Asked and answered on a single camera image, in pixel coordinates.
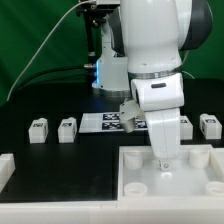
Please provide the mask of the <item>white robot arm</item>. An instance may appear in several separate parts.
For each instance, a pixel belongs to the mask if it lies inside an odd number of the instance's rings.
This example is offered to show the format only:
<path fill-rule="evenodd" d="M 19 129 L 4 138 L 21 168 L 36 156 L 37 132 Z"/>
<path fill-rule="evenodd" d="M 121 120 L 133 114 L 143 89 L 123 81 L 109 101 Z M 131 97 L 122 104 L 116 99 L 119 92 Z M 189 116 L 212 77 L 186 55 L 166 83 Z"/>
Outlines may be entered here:
<path fill-rule="evenodd" d="M 168 171 L 180 152 L 184 105 L 180 53 L 200 47 L 212 30 L 208 0 L 95 0 L 114 5 L 110 17 L 115 50 L 127 58 L 131 98 L 120 105 L 125 132 L 143 119 L 154 157 Z"/>

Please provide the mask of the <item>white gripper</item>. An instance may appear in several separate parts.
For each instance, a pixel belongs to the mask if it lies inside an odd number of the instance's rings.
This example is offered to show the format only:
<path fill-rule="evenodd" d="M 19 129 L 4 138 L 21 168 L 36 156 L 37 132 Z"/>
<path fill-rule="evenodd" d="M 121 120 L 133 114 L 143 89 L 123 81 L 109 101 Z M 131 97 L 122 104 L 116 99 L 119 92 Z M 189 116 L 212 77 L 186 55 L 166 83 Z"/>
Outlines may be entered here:
<path fill-rule="evenodd" d="M 180 107 L 184 105 L 182 74 L 133 79 L 132 96 L 143 111 L 152 150 L 162 172 L 180 151 Z"/>

